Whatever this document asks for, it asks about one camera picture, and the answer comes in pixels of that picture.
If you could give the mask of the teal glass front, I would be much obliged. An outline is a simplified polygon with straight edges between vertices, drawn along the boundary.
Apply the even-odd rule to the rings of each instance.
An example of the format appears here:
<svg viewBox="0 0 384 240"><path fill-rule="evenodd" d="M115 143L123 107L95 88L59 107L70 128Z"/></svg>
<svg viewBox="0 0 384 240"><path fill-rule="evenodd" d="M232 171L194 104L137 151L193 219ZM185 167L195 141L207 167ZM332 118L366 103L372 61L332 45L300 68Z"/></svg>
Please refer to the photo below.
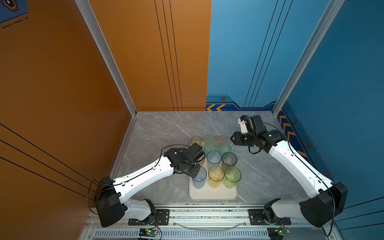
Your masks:
<svg viewBox="0 0 384 240"><path fill-rule="evenodd" d="M205 142L204 151L205 153L209 153L210 151L216 151L218 146L216 142Z"/></svg>

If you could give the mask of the tall yellow glass front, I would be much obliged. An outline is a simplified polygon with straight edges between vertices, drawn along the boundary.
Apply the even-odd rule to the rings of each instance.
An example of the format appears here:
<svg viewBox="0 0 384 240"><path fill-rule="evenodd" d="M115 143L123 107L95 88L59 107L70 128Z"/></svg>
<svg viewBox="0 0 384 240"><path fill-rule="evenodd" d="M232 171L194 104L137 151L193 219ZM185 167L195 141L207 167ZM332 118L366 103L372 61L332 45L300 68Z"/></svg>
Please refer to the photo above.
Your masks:
<svg viewBox="0 0 384 240"><path fill-rule="evenodd" d="M203 165L204 165L204 162L205 162L205 159L206 159L206 157L205 157L205 156L202 156L201 159L199 160L198 164L199 164L200 166L203 166Z"/></svg>

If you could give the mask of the teal glass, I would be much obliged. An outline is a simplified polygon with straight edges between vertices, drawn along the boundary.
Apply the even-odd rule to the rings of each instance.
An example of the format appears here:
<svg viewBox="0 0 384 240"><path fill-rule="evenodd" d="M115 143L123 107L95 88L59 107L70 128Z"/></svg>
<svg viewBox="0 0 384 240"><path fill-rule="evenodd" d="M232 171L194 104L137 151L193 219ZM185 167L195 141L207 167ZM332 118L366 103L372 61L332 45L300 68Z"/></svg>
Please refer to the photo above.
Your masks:
<svg viewBox="0 0 384 240"><path fill-rule="evenodd" d="M210 151L216 151L218 146L216 142L205 142L204 151L205 153L209 153Z"/></svg>
<svg viewBox="0 0 384 240"><path fill-rule="evenodd" d="M233 150L232 145L229 142L222 142L218 145L218 151L223 155Z"/></svg>

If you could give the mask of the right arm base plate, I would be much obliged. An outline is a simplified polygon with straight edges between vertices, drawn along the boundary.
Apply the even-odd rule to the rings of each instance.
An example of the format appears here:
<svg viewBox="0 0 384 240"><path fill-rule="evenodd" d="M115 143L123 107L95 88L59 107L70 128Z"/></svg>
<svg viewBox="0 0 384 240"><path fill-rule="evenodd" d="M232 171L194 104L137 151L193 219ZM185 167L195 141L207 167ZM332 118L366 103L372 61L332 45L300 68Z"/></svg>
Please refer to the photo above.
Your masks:
<svg viewBox="0 0 384 240"><path fill-rule="evenodd" d="M248 210L251 225L291 225L290 218L278 218L271 210L250 209Z"/></svg>

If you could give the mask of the small green glass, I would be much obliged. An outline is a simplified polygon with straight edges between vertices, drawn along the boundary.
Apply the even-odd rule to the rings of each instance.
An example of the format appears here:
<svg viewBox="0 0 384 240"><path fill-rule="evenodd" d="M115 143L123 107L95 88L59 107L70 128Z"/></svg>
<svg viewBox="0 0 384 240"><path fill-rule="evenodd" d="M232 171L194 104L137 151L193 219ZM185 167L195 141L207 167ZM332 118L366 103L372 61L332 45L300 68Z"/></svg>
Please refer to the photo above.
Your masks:
<svg viewBox="0 0 384 240"><path fill-rule="evenodd" d="M216 137L213 136L213 135L207 135L207 136L204 137L204 141L205 141L206 143L208 143L208 142L213 142L213 143L215 143L215 142L216 142Z"/></svg>

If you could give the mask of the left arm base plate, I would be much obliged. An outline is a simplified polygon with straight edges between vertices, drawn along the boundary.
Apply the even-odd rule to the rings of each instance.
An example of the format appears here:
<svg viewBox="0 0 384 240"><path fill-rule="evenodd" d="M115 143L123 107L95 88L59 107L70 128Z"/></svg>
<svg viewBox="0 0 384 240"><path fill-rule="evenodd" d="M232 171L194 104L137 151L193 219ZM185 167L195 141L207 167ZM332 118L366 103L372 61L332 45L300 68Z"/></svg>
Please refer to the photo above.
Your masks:
<svg viewBox="0 0 384 240"><path fill-rule="evenodd" d="M169 224L170 219L170 210L169 209L160 209L156 210L155 213L150 214L143 221L139 221L137 219L129 219L129 226L167 226Z"/></svg>

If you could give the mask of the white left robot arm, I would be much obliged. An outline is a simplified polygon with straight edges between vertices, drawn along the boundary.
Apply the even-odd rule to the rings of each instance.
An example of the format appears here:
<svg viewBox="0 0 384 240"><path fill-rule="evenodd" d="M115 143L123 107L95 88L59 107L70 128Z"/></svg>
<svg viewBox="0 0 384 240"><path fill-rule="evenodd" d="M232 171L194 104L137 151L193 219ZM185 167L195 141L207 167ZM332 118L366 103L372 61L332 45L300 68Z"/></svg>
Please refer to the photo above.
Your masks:
<svg viewBox="0 0 384 240"><path fill-rule="evenodd" d="M145 225L157 225L158 212L149 199L133 200L132 196L149 185L181 173L196 178L205 155L198 144L181 147L171 145L161 150L160 157L140 170L123 177L104 177L98 182L93 201L103 228L123 218L138 220Z"/></svg>

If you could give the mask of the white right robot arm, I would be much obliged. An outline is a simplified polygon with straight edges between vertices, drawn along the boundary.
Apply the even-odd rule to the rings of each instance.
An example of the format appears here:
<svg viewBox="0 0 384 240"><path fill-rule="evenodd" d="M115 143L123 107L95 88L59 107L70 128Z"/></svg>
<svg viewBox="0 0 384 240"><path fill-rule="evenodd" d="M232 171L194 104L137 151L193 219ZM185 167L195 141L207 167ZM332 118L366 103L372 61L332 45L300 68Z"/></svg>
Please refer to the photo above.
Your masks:
<svg viewBox="0 0 384 240"><path fill-rule="evenodd" d="M279 224L283 218L305 219L315 227L332 223L344 210L348 189L334 183L307 162L291 145L279 129L267 130L266 123L256 116L242 115L238 119L241 130L231 136L237 146L258 147L278 160L298 181L306 192L304 201L274 199L264 206L264 220L270 225Z"/></svg>

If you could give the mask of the tall yellow glass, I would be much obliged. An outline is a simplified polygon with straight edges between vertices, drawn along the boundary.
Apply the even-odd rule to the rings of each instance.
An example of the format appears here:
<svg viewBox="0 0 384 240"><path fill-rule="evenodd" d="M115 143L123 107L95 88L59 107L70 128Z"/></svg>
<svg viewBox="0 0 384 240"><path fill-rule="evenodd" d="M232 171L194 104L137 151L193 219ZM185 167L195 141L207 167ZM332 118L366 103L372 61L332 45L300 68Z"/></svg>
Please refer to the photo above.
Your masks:
<svg viewBox="0 0 384 240"><path fill-rule="evenodd" d="M209 176L209 185L212 188L218 188L219 185L221 184L221 181L224 179L225 172L223 168L219 166L213 166L209 169L208 176Z"/></svg>
<svg viewBox="0 0 384 240"><path fill-rule="evenodd" d="M198 164L199 164L200 166L203 166L203 165L204 165L204 162L205 162L205 159L206 159L206 157L205 157L205 156L202 156L201 159L199 160Z"/></svg>

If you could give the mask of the tall dark grey glass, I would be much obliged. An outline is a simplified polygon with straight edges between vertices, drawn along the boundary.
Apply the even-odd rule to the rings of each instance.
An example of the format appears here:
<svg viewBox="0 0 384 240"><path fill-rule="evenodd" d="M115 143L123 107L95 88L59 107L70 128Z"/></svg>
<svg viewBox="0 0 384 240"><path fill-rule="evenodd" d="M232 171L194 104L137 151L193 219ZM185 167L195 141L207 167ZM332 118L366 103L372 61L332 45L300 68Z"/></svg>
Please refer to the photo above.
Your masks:
<svg viewBox="0 0 384 240"><path fill-rule="evenodd" d="M238 158L232 152L226 152L222 155L222 167L226 169L228 167L233 167L237 164Z"/></svg>

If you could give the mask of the small yellow glass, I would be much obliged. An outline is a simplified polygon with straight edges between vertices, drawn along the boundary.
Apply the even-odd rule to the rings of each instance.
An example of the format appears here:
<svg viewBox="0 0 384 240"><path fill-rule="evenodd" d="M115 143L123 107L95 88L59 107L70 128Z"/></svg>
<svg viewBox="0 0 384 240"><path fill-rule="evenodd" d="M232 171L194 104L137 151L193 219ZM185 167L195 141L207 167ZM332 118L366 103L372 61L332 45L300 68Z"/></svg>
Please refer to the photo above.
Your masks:
<svg viewBox="0 0 384 240"><path fill-rule="evenodd" d="M203 142L203 139L202 139L200 136L193 136L193 137L191 138L191 144L192 144L192 145L193 145L193 144L197 144L197 145L201 146L201 145L202 145L202 142Z"/></svg>

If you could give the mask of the tall blue glass front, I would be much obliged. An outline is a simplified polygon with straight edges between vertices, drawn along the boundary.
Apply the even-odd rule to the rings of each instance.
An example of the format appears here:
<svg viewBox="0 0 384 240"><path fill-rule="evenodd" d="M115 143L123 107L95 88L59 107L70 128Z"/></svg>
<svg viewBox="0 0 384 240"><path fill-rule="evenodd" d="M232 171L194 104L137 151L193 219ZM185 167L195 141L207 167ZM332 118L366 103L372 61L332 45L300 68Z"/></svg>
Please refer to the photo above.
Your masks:
<svg viewBox="0 0 384 240"><path fill-rule="evenodd" d="M213 166L219 166L221 160L222 160L222 155L219 151L216 151L216 150L209 151L207 154L208 169L210 169Z"/></svg>

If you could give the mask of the tall green glass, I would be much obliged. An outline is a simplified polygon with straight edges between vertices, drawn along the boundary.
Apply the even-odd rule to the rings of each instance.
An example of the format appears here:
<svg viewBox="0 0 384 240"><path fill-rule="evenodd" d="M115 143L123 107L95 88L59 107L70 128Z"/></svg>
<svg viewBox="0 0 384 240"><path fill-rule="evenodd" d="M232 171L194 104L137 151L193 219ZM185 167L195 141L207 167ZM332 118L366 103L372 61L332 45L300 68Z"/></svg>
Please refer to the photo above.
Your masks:
<svg viewBox="0 0 384 240"><path fill-rule="evenodd" d="M238 168L228 167L225 170L224 185L227 189L232 189L237 185L237 183L241 180L241 178L242 178L242 173Z"/></svg>

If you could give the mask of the tall blue glass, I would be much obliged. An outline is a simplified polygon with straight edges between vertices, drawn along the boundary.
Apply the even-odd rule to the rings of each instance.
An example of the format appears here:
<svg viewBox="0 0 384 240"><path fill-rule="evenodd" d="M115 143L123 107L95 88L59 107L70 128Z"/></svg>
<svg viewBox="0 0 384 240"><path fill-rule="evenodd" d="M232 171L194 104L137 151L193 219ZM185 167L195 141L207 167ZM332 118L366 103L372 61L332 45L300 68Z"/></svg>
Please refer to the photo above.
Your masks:
<svg viewBox="0 0 384 240"><path fill-rule="evenodd" d="M216 151L216 150L209 151L207 154L208 169L210 169L213 166L219 166L221 160L222 160L222 155L219 151Z"/></svg>
<svg viewBox="0 0 384 240"><path fill-rule="evenodd" d="M201 167L197 176L192 178L193 186L196 189L201 189L205 185L207 178L207 170L204 167Z"/></svg>

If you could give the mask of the small pink glass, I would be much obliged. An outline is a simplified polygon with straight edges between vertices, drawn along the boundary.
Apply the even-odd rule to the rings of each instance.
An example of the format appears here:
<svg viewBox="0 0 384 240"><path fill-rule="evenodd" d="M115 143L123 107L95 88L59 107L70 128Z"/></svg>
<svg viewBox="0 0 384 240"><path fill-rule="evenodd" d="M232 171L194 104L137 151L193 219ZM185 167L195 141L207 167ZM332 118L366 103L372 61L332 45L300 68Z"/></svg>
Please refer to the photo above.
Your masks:
<svg viewBox="0 0 384 240"><path fill-rule="evenodd" d="M218 145L221 144L221 143L228 143L229 142L229 138L226 137L226 136L219 136L219 137L217 137L216 142L217 142Z"/></svg>

